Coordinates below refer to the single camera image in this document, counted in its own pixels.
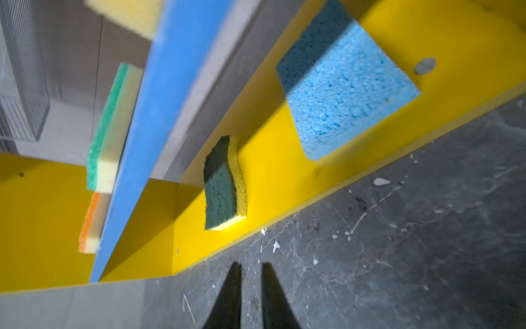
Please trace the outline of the blue sponge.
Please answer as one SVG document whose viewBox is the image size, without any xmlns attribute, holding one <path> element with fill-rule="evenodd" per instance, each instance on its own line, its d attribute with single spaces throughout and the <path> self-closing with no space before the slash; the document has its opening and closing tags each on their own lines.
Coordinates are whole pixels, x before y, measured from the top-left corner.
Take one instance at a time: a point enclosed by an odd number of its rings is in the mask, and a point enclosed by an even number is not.
<svg viewBox="0 0 526 329">
<path fill-rule="evenodd" d="M 310 160 L 328 156 L 421 94 L 339 1 L 325 3 L 277 71 Z"/>
</svg>

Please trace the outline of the green scouring sponge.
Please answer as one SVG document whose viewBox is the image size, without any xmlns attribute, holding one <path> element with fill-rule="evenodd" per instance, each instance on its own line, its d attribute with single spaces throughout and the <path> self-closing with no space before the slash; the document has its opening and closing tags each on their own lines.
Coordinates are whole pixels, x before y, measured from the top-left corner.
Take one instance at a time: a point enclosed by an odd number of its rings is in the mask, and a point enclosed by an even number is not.
<svg viewBox="0 0 526 329">
<path fill-rule="evenodd" d="M 247 190 L 235 137 L 221 137 L 206 156 L 204 192 L 206 230 L 222 231 L 247 217 Z"/>
</svg>

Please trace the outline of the yellow sponge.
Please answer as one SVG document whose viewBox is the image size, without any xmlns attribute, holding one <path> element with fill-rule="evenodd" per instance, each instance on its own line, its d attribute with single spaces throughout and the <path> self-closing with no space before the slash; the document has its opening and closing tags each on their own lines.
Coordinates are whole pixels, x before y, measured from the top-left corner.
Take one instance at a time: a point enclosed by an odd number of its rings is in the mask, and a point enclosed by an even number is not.
<svg viewBox="0 0 526 329">
<path fill-rule="evenodd" d="M 140 37 L 153 41 L 164 0 L 86 0 L 92 11 Z"/>
</svg>

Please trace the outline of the bright green sponge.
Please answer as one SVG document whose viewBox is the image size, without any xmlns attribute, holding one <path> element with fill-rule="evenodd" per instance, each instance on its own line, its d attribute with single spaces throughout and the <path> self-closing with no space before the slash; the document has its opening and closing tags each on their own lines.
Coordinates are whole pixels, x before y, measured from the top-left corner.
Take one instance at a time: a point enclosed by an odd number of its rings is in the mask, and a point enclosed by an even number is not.
<svg viewBox="0 0 526 329">
<path fill-rule="evenodd" d="M 112 193 L 134 113 L 143 70 L 121 63 L 90 144 L 86 161 L 86 188 Z"/>
</svg>

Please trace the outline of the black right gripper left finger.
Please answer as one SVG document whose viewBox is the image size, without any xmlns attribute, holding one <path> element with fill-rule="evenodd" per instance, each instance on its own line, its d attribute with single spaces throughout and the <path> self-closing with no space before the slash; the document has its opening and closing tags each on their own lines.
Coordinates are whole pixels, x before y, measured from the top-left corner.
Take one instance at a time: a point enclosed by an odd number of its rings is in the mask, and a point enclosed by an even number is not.
<svg viewBox="0 0 526 329">
<path fill-rule="evenodd" d="M 241 328 L 242 267 L 232 263 L 203 328 Z"/>
</svg>

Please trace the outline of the orange sponge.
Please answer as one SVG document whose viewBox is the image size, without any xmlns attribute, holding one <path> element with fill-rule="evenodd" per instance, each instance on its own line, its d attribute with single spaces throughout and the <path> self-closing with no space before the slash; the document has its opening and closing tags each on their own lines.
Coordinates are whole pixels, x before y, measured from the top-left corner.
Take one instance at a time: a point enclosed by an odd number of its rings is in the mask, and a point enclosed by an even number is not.
<svg viewBox="0 0 526 329">
<path fill-rule="evenodd" d="M 110 199 L 111 194 L 93 193 L 79 236 L 79 253 L 97 253 Z"/>
</svg>

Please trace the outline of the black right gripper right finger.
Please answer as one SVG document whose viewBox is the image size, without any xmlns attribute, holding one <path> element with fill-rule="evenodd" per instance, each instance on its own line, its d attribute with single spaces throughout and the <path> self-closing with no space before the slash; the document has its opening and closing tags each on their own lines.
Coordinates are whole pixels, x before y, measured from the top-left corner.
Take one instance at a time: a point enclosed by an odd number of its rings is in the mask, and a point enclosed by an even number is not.
<svg viewBox="0 0 526 329">
<path fill-rule="evenodd" d="M 300 328 L 271 263 L 262 264 L 262 321 L 264 329 Z"/>
</svg>

